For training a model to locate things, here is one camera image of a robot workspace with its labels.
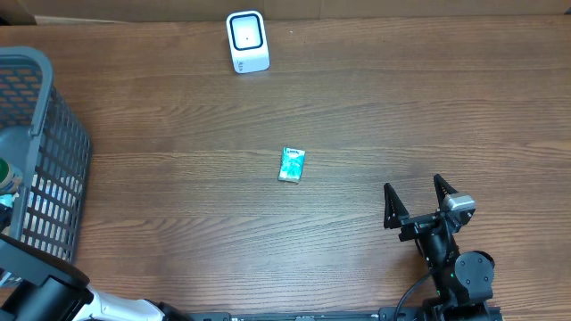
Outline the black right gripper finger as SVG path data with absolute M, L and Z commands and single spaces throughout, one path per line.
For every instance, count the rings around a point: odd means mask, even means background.
M 436 174 L 434 176 L 434 187 L 439 206 L 443 205 L 444 199 L 447 195 L 458 192 L 440 174 Z
M 402 226 L 402 221 L 408 219 L 410 217 L 410 214 L 403 205 L 401 199 L 398 197 L 393 187 L 389 183 L 386 183 L 384 185 L 384 196 L 385 196 L 384 228 L 385 229 L 400 228 Z

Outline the teal tissue pack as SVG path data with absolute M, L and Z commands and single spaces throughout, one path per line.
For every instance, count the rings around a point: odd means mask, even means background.
M 281 166 L 277 179 L 298 184 L 302 178 L 305 151 L 285 147 L 282 152 Z

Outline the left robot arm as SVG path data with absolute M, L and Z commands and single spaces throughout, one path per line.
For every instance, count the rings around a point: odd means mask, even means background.
M 164 302 L 98 292 L 70 263 L 6 235 L 1 236 L 1 269 L 22 279 L 1 306 L 3 320 L 192 320 Z

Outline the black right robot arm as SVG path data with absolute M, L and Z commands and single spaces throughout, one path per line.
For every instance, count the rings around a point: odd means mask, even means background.
M 462 253 L 454 235 L 468 224 L 476 211 L 476 201 L 453 188 L 441 175 L 434 176 L 437 209 L 412 217 L 401 199 L 384 185 L 384 228 L 398 229 L 402 242 L 414 241 L 428 272 L 400 298 L 392 311 L 380 311 L 381 317 L 394 320 L 501 320 L 499 308 L 489 308 L 493 297 L 495 262 L 484 251 Z M 436 296 L 422 305 L 405 309 L 409 296 L 427 279 L 434 281 Z

